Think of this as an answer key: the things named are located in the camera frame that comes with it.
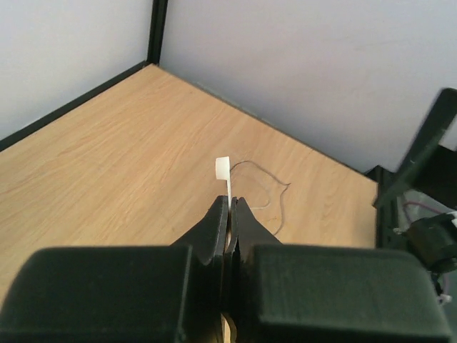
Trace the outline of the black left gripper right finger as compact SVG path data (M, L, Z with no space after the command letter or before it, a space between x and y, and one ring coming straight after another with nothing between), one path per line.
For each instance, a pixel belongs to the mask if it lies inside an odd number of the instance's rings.
M282 244L245 199L228 314L238 342L450 342L427 271L411 254Z

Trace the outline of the grey zip tie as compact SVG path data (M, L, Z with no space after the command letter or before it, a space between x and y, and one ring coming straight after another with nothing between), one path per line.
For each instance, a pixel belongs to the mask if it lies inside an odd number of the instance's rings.
M231 202L231 162L228 156L216 158L215 173L218 180L224 180L226 182L228 201Z

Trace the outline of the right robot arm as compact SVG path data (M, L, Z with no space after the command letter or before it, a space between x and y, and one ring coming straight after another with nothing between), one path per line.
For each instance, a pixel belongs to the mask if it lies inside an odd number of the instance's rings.
M439 91L399 168L390 173L377 166L376 246L413 254L435 274L456 269L456 152L440 141L456 118L456 90ZM417 191L449 209L413 221L401 231L398 214L405 208L398 199Z

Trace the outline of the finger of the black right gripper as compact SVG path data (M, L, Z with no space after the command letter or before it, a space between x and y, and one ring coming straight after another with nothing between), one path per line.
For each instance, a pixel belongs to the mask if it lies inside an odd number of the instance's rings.
M456 90L440 90L399 168L378 193L380 208L410 189L456 208L456 151L440 145L456 118Z

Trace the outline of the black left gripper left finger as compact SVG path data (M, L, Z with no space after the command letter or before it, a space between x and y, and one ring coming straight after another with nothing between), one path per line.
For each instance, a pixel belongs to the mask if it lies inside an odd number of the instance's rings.
M168 246L34 252L1 306L3 342L222 342L229 205L217 197Z

